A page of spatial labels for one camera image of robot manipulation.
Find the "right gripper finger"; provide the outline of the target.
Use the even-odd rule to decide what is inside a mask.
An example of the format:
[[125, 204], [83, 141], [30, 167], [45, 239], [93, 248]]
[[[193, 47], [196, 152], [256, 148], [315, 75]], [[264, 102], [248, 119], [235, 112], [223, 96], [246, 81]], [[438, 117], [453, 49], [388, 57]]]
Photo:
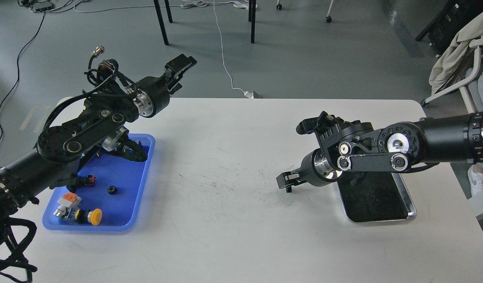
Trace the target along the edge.
[[300, 168], [294, 169], [292, 171], [282, 172], [276, 177], [278, 188], [284, 188], [284, 181], [291, 179], [303, 179], [300, 176]]
[[291, 179], [284, 181], [284, 188], [287, 193], [292, 192], [292, 188], [297, 185], [305, 184], [307, 181], [304, 179]]

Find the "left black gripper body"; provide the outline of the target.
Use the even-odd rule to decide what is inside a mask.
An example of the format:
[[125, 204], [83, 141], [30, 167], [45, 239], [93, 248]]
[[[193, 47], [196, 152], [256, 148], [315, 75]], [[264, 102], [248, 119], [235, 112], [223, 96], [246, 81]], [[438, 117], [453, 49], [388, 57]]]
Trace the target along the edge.
[[168, 106], [171, 95], [167, 88], [165, 76], [147, 76], [136, 82], [137, 95], [133, 100], [138, 114], [144, 118], [152, 118]]

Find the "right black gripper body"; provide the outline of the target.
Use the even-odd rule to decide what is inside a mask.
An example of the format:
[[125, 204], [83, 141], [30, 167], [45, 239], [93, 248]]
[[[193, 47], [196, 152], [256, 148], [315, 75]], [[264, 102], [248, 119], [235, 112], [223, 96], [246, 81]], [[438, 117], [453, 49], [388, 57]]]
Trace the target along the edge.
[[342, 171], [332, 168], [321, 150], [314, 150], [302, 160], [300, 179], [315, 187], [326, 186], [338, 181], [341, 177]]

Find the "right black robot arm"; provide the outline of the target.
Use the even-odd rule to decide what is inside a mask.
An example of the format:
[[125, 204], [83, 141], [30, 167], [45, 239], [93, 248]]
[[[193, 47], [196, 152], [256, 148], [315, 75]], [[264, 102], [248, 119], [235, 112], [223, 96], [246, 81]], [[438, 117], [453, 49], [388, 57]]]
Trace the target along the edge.
[[322, 112], [302, 120], [298, 134], [315, 134], [319, 148], [298, 169], [277, 176], [278, 188], [321, 187], [345, 172], [416, 173], [441, 162], [483, 163], [483, 111], [450, 118], [421, 118], [374, 130], [369, 122]]

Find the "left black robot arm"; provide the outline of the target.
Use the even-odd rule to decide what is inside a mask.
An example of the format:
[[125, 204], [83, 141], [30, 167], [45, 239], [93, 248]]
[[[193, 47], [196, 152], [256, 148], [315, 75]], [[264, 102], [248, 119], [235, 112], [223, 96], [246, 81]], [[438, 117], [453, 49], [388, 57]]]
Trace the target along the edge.
[[0, 168], [0, 246], [6, 244], [10, 251], [8, 258], [0, 259], [0, 275], [12, 281], [18, 279], [4, 273], [8, 267], [24, 269], [27, 283], [37, 271], [24, 256], [37, 226], [13, 214], [27, 203], [38, 204], [37, 195], [46, 188], [66, 186], [72, 196], [79, 186], [94, 185], [93, 176], [81, 177], [78, 172], [97, 152], [146, 161], [146, 152], [130, 140], [124, 124], [162, 111], [181, 88], [184, 73], [197, 64], [192, 56], [180, 54], [165, 65], [160, 77], [147, 76], [134, 82], [119, 70], [114, 59], [92, 68], [93, 60], [103, 51], [102, 46], [96, 47], [85, 72], [93, 90], [58, 104], [33, 149]]

